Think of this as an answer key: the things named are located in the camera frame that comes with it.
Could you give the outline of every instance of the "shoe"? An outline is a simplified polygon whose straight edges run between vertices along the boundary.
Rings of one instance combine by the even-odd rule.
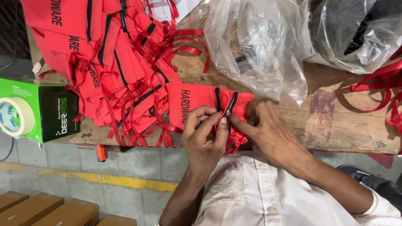
[[[352,177],[357,182],[360,182],[363,176],[374,175],[374,176],[382,177],[378,173],[369,173],[369,172],[364,171],[364,170],[358,168],[357,166],[353,166],[353,165],[343,165],[343,166],[337,167],[337,169],[340,170],[342,173]]]

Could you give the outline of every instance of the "wooden table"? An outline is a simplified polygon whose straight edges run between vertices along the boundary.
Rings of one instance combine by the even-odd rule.
[[[27,27],[33,64],[41,59],[36,43]],[[172,64],[178,68],[177,74],[185,83],[219,86],[238,92],[251,92],[248,88],[230,80],[219,73],[211,62],[209,71],[202,73],[206,53],[200,57],[186,53],[175,56]],[[361,109],[373,109],[382,99],[382,90],[348,92],[351,84],[356,84],[364,75],[347,74],[320,64],[304,62],[304,73],[308,83],[308,95],[303,105],[279,103],[283,116],[296,138],[311,150],[328,152],[360,152],[397,154],[400,150],[400,134],[395,127],[386,125],[390,117],[390,107],[380,111],[364,113]],[[45,79],[66,82],[57,73],[47,75]],[[253,101],[266,98],[255,95]],[[107,144],[118,145],[114,138],[106,138],[110,132],[107,126],[96,127],[90,118],[81,119],[81,132],[56,140],[55,142],[78,145]],[[146,137],[149,145],[154,146],[161,129]],[[172,133],[174,145],[182,145],[180,134]]]

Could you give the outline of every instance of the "man's right hand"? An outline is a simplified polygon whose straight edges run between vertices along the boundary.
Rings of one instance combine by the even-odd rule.
[[[247,114],[254,116],[254,126],[237,116],[227,116],[232,125],[252,139],[253,150],[293,175],[307,179],[316,158],[311,155],[287,128],[281,113],[272,101],[251,102]]]

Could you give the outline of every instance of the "masking tape roll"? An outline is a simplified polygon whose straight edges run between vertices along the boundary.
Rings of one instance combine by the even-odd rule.
[[[17,111],[18,122],[13,117],[13,107]],[[27,101],[20,97],[0,98],[0,128],[10,136],[30,133],[35,126],[35,116]]]

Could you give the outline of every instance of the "cable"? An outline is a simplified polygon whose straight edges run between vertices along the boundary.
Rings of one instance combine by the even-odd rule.
[[[12,150],[14,148],[14,137],[11,137],[11,139],[12,139],[12,143],[11,143],[10,152],[8,153],[8,155],[3,160],[0,160],[0,162],[4,162],[11,155],[11,152],[12,152]]]
[[[14,56],[13,56],[12,60],[11,60],[7,65],[5,65],[4,67],[2,67],[2,68],[0,69],[0,72],[1,72],[2,70],[4,70],[5,68],[7,68],[8,66],[10,66],[11,64],[14,63],[15,56],[16,56],[16,54],[17,54],[17,45],[18,45],[18,34],[17,34],[18,10],[17,10],[17,6],[18,6],[18,1],[15,1],[15,31],[14,31],[14,35],[15,35],[15,47],[14,47]]]

